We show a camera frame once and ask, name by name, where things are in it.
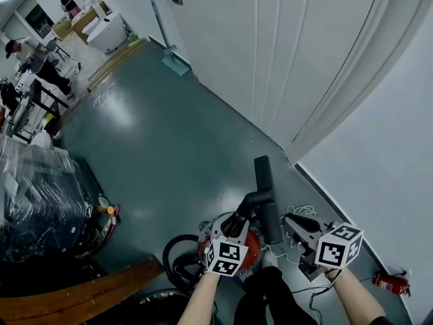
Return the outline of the person's right forearm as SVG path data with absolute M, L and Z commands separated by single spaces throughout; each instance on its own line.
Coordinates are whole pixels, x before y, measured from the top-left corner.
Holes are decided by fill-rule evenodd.
M 349 269 L 336 270 L 322 266 L 320 270 L 333 283 L 350 325 L 372 325 L 375 320 L 386 317 L 383 307 Z

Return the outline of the plastic-wrapped pallet load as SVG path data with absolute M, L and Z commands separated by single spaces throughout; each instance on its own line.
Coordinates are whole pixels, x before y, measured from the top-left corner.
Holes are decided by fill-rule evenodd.
M 0 260 L 76 252 L 101 194 L 83 159 L 0 135 Z

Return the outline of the red fire extinguisher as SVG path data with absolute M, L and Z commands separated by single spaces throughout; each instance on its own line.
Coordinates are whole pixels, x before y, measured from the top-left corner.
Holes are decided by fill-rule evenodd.
M 373 285 L 387 290 L 398 296 L 411 296 L 410 283 L 406 279 L 407 271 L 402 270 L 396 274 L 385 274 L 382 272 L 377 272 L 371 282 Z

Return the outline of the person's black trouser legs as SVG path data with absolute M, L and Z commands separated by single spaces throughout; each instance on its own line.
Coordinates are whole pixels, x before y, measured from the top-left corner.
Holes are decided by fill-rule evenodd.
M 269 310 L 274 325 L 318 325 L 295 301 L 292 292 L 275 266 L 268 266 L 247 277 L 242 285 L 233 325 L 268 325 Z

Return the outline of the black-framed desk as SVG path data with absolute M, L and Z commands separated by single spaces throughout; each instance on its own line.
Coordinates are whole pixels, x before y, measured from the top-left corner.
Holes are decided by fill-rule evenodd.
M 43 124 L 44 116 L 48 115 L 55 123 L 60 120 L 60 107 L 68 109 L 69 105 L 34 79 L 30 88 L 22 94 L 14 113 L 6 118 L 1 133 L 30 144 L 39 131 L 38 124 Z

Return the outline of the white door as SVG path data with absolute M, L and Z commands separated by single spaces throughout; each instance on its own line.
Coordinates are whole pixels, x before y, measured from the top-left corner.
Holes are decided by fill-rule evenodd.
M 421 0 L 166 0 L 206 88 L 297 163 L 400 54 Z

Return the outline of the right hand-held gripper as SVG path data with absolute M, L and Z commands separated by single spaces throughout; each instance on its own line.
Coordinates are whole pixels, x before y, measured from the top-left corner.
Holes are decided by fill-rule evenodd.
M 339 221 L 324 222 L 318 216 L 288 213 L 283 228 L 296 243 L 304 247 L 299 270 L 313 281 L 320 267 L 342 270 L 359 254 L 364 231 Z

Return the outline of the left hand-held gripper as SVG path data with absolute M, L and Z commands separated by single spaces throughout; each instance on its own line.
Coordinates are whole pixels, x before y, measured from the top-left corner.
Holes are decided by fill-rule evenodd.
M 250 221 L 239 222 L 234 229 L 234 212 L 217 217 L 212 229 L 202 232 L 202 264 L 206 272 L 234 277 L 250 269 L 246 244 Z

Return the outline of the red vacuum cleaner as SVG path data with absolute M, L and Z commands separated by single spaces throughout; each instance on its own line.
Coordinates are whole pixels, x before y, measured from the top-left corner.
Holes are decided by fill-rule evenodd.
M 239 222 L 242 222 L 246 219 L 252 223 L 251 214 L 248 218 L 240 217 L 236 211 L 234 219 L 234 229 L 236 230 L 236 226 Z M 162 254 L 162 262 L 166 272 L 166 275 L 169 281 L 176 286 L 179 290 L 182 291 L 191 291 L 195 285 L 198 283 L 199 277 L 201 277 L 205 271 L 205 267 L 202 264 L 202 232 L 206 231 L 208 228 L 212 229 L 212 224 L 214 219 L 210 221 L 202 221 L 199 224 L 200 234 L 184 234 L 174 237 L 172 240 L 168 242 L 168 244 L 164 247 Z M 197 244 L 197 251 L 185 253 L 177 257 L 172 263 L 169 261 L 169 255 L 172 248 L 175 247 L 176 244 L 183 241 L 191 241 Z M 258 234 L 256 234 L 249 226 L 248 237 L 246 242 L 249 250 L 248 260 L 250 262 L 250 268 L 256 265 L 258 258 L 260 257 L 260 241 L 258 239 Z

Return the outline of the person's left forearm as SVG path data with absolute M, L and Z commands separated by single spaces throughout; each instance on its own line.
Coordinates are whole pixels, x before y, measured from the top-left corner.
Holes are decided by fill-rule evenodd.
M 177 325 L 210 325 L 220 277 L 212 272 L 203 274 Z

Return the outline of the person's grey shoe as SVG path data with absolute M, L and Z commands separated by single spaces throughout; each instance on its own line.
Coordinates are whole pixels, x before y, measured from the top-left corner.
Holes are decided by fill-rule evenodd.
M 267 267 L 278 267 L 277 257 L 270 250 L 265 250 L 262 257 L 262 268 Z

